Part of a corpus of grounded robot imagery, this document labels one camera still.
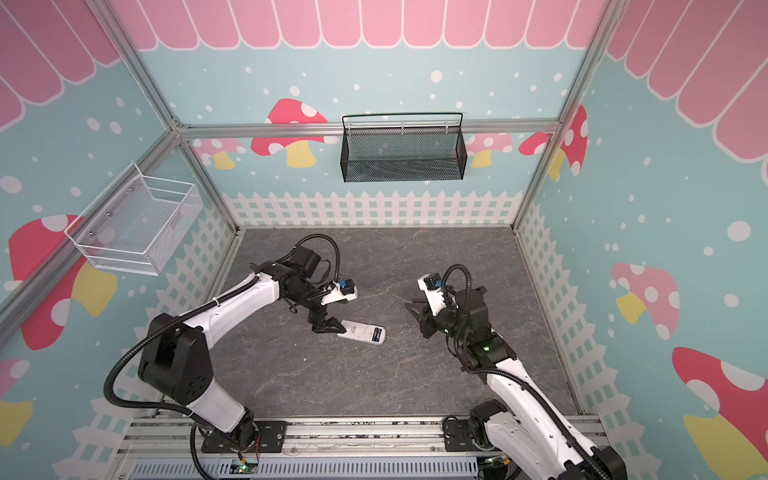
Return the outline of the white remote control back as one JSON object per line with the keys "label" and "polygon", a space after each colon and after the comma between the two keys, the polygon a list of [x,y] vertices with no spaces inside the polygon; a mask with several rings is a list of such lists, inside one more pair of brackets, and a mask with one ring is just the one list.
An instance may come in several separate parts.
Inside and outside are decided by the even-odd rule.
{"label": "white remote control back", "polygon": [[381,345],[386,339],[386,330],[381,326],[351,320],[342,320],[341,324],[345,331],[337,333],[340,338],[370,345]]}

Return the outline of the clear handle screwdriver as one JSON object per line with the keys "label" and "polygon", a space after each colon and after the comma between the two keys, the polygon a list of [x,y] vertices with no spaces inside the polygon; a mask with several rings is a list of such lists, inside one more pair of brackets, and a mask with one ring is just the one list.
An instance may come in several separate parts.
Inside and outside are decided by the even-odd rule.
{"label": "clear handle screwdriver", "polygon": [[399,296],[397,294],[394,294],[394,293],[390,293],[390,295],[393,296],[394,298],[396,298],[397,300],[402,301],[404,304],[422,304],[422,303],[426,303],[424,300],[420,300],[420,299],[406,299],[406,298],[404,298],[402,296]]}

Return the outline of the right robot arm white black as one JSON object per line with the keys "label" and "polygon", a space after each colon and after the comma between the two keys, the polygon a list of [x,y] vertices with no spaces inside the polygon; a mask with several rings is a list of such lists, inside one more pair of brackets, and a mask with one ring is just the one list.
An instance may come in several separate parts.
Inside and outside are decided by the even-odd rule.
{"label": "right robot arm white black", "polygon": [[471,411],[471,439],[497,449],[531,479],[626,479],[627,468],[610,446],[600,448],[542,393],[513,348],[489,321],[483,287],[459,292],[435,276],[418,281],[423,300],[406,305],[429,339],[442,333],[462,369],[497,396]]}

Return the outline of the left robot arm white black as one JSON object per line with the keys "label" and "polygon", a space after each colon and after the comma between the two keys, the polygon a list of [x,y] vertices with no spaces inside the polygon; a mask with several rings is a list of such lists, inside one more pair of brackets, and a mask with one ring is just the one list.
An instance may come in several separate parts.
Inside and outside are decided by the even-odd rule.
{"label": "left robot arm white black", "polygon": [[316,252],[296,246],[286,259],[251,265],[243,281],[208,304],[179,317],[156,317],[141,350],[139,378],[187,408],[187,415],[206,428],[252,437],[252,414],[215,380],[210,351],[249,316],[283,300],[308,311],[315,333],[344,333],[327,306],[356,299],[356,285],[340,278],[312,282],[319,263]]}

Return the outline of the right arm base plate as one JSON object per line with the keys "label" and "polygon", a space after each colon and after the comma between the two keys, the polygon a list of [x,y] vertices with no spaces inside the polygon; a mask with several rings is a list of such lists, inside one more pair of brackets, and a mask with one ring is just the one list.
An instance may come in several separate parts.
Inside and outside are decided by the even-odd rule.
{"label": "right arm base plate", "polygon": [[500,412],[485,419],[447,416],[441,422],[448,452],[524,452],[527,439],[521,436],[519,427],[511,412]]}

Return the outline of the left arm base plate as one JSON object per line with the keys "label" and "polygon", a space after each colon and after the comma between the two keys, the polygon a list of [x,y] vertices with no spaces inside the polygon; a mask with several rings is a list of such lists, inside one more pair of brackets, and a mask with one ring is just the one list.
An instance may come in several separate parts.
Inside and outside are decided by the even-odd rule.
{"label": "left arm base plate", "polygon": [[280,453],[286,439],[285,421],[247,420],[230,433],[214,429],[206,434],[202,452],[213,453]]}

